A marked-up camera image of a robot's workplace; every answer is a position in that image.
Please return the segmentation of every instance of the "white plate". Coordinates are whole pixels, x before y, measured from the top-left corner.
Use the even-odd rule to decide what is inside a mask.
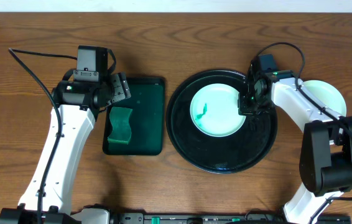
[[[245,116],[238,114],[237,100],[238,91],[229,85],[204,86],[191,102],[191,119],[200,131],[209,136],[229,136],[245,121]]]
[[[303,85],[327,107],[346,116],[345,99],[335,87],[319,80],[306,81],[303,82]]]

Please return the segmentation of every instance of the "white background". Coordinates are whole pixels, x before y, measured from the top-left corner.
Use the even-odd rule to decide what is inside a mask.
[[[352,12],[352,0],[0,0],[0,12]]]

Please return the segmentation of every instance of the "round black tray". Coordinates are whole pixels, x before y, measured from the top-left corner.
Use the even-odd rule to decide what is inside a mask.
[[[209,70],[185,80],[169,100],[166,125],[178,153],[198,168],[214,173],[233,173],[257,164],[270,150],[277,134],[277,115],[271,109],[247,116],[234,134],[212,137],[201,132],[191,120],[190,103],[204,86],[223,83],[245,93],[248,86],[242,73]]]

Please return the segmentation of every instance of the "wood grain surface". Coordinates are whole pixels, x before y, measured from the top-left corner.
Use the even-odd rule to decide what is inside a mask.
[[[113,49],[117,71],[166,79],[166,102],[189,76],[210,68],[245,72],[263,46],[288,41],[306,55],[302,78],[339,89],[352,115],[352,14],[0,13],[0,211],[15,208],[35,171],[47,137],[51,105],[8,47],[76,55],[79,45]],[[294,49],[274,47],[280,68],[297,70]],[[51,90],[75,61],[20,55]],[[302,133],[281,110],[277,139],[253,168],[230,175],[195,168],[167,133],[158,156],[106,156],[105,115],[88,138],[73,189],[72,208],[103,203],[117,211],[246,213],[277,210],[301,183]],[[352,202],[328,213],[352,216]]]

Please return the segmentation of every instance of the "dark green tray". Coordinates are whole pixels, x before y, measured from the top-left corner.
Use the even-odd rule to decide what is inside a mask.
[[[132,137],[129,144],[109,143],[113,127],[107,109],[103,152],[107,155],[158,155],[164,133],[165,83],[161,78],[128,78],[131,97],[113,106],[133,109],[129,119]]]

